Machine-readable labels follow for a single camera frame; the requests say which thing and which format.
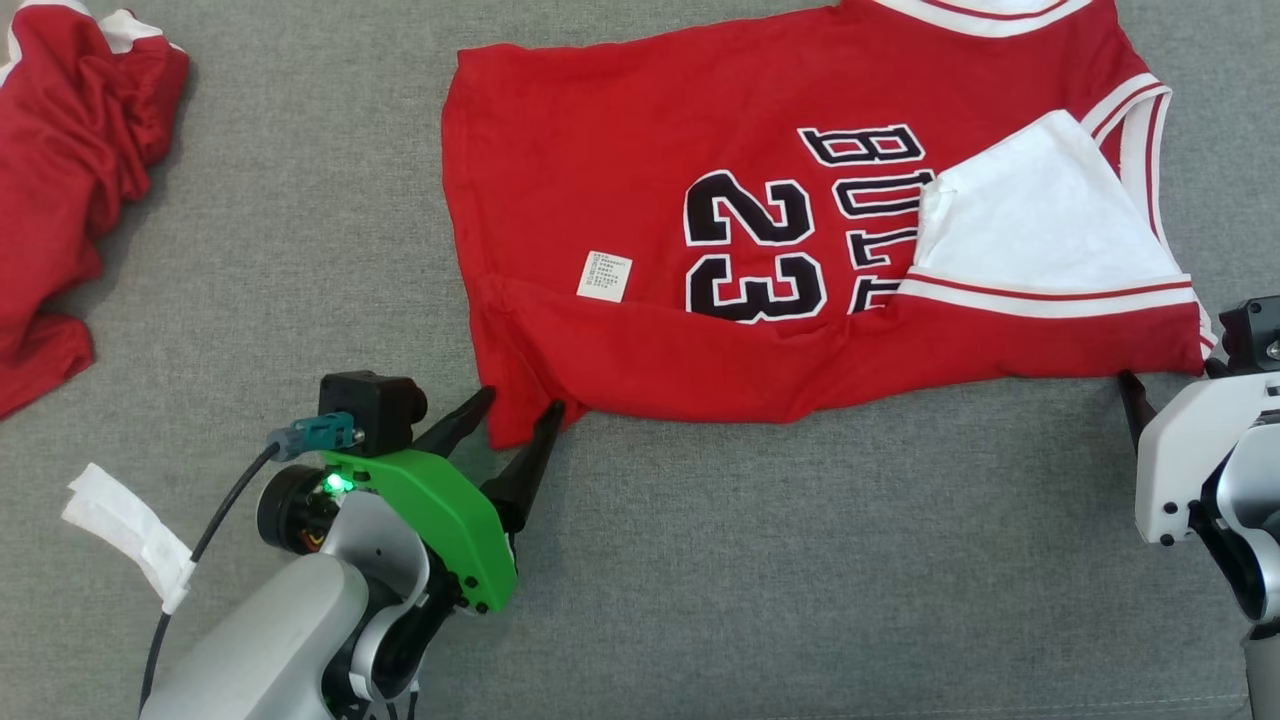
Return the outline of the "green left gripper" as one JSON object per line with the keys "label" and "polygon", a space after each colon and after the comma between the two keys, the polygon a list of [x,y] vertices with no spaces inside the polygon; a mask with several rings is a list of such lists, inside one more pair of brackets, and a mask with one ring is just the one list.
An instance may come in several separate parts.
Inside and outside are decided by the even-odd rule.
{"label": "green left gripper", "polygon": [[392,588],[404,603],[421,605],[429,582],[456,579],[466,607],[498,612],[517,582],[509,532],[522,532],[541,487],[564,418],[550,402],[532,424],[532,437],[506,468],[480,487],[447,459],[485,420],[497,397],[481,387],[412,442],[412,448],[360,457],[323,454],[348,492],[321,546]]}

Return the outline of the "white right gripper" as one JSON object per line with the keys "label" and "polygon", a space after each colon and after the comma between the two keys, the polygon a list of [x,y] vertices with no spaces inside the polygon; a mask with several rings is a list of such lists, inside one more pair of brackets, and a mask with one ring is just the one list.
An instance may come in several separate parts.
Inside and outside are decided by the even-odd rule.
{"label": "white right gripper", "polygon": [[1207,357],[1207,380],[1189,384],[1157,411],[1135,373],[1117,374],[1137,450],[1135,524],[1144,542],[1188,536],[1189,502],[1263,414],[1277,410],[1276,372],[1233,375],[1222,359]]}

